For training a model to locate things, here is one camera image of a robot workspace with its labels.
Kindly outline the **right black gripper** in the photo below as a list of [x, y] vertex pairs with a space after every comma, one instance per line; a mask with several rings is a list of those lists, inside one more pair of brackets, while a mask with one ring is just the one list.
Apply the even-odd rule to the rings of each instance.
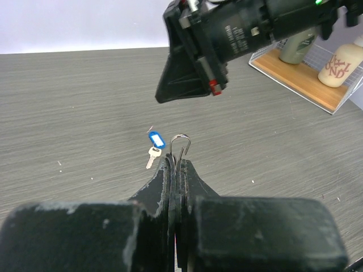
[[271, 43], [266, 1], [172, 1], [163, 14], [169, 54], [155, 99], [158, 103], [219, 95], [229, 61]]

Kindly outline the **large metal keyring with keys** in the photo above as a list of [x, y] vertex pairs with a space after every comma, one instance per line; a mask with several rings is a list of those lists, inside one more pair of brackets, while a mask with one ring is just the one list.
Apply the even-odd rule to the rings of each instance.
[[[180, 144], [180, 151], [175, 154], [174, 143], [176, 141], [184, 141], [184, 143]], [[188, 153], [190, 146], [191, 138], [184, 133], [177, 134], [170, 139], [169, 154], [172, 158], [175, 168], [177, 168], [178, 162], [183, 158], [183, 156]]]

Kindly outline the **key with blue tag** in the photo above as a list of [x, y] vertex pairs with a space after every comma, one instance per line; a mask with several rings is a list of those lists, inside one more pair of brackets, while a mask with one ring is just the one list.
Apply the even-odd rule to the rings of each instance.
[[157, 131], [150, 131], [148, 136], [152, 142], [152, 146], [149, 148], [148, 151], [149, 160], [147, 162], [146, 169], [151, 168], [154, 160], [161, 156], [162, 150], [166, 147], [166, 142]]

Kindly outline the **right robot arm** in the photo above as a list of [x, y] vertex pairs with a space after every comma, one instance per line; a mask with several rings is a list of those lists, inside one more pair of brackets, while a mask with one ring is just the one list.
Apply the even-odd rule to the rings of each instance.
[[155, 99], [219, 95], [228, 82], [227, 64], [312, 27], [330, 37], [338, 10], [347, 26], [358, 25], [361, 1], [236, 0], [172, 1], [163, 14], [169, 54]]

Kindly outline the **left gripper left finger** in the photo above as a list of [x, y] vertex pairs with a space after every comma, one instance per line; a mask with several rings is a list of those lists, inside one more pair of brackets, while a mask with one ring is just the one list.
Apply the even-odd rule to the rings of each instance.
[[2, 271], [174, 271], [175, 163], [125, 201], [26, 203], [1, 227]]

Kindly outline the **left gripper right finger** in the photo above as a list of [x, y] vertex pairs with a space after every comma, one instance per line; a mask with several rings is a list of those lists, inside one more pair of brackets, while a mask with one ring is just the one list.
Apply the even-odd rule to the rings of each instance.
[[348, 253], [320, 201], [225, 197], [189, 160], [175, 171], [175, 241], [183, 271], [343, 271]]

